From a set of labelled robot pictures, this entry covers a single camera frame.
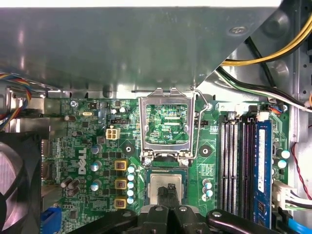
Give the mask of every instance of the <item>chip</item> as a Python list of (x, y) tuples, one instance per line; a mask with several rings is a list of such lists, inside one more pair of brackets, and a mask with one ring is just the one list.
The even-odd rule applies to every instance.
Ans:
[(90, 110), (96, 110), (98, 108), (98, 104), (95, 102), (90, 102), (89, 108), (90, 108)]
[(126, 178), (118, 178), (115, 180), (115, 189), (127, 189), (127, 179)]
[(103, 176), (109, 176), (109, 171), (103, 171)]
[(115, 170), (116, 171), (126, 171), (127, 170), (127, 161), (126, 160), (116, 160), (115, 161)]
[(114, 207), (115, 209), (125, 209), (127, 207), (126, 198), (116, 198), (114, 200)]
[(103, 189), (103, 195), (108, 195), (109, 194), (109, 189)]
[(116, 176), (117, 172), (116, 171), (110, 171), (111, 176)]
[(69, 212), (69, 218), (70, 219), (77, 219), (78, 213), (77, 211), (70, 211)]
[(89, 127), (89, 122), (82, 122), (82, 127), (83, 128), (88, 128)]

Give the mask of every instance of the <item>power connector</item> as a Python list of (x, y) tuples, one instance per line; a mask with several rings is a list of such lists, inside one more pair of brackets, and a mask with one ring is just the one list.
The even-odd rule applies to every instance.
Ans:
[(289, 208), (286, 207), (286, 200), (289, 199), (289, 197), (292, 194), (292, 191), (296, 194), (297, 189), (284, 184), (281, 181), (275, 181), (273, 184), (273, 189), (272, 189), (272, 202), (274, 203), (275, 206), (280, 207), (281, 209), (287, 211), (290, 210)]

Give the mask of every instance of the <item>motherboard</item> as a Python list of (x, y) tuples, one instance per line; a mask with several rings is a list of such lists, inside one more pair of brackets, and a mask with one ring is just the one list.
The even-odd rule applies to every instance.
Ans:
[[(67, 136), (42, 142), (49, 148), (42, 184), (62, 188), (54, 204), (62, 210), (61, 233), (116, 209), (139, 213), (157, 204), (157, 188), (168, 183), (181, 204), (203, 216), (222, 208), (268, 227), (271, 180), (287, 183), (289, 114), (270, 112), (263, 102), (209, 104), (199, 118), (205, 102), (195, 101), (193, 126), (185, 104), (149, 104), (142, 126), (136, 99), (60, 99)], [(144, 157), (142, 128), (145, 142), (166, 146), (189, 142), (191, 128), (193, 157)]]

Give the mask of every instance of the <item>ram module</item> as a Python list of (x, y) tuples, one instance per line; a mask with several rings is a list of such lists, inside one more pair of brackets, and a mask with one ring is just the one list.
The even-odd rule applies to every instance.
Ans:
[(258, 122), (255, 128), (253, 221), (271, 227), (272, 123)]

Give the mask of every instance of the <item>multicolored wire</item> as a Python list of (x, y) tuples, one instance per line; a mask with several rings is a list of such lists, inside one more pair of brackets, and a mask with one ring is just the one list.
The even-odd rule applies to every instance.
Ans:
[(31, 87), (27, 81), (23, 80), (22, 78), (13, 76), (11, 74), (0, 74), (0, 81), (1, 80), (7, 80), (21, 84), (26, 90), (26, 99), (24, 100), (23, 105), (21, 107), (17, 108), (16, 110), (10, 113), (0, 115), (0, 120), (5, 119), (5, 121), (0, 125), (0, 131), (3, 131), (5, 127), (9, 124), (9, 122), (15, 119), (17, 116), (19, 116), (20, 112), (27, 107), (28, 103), (31, 100)]

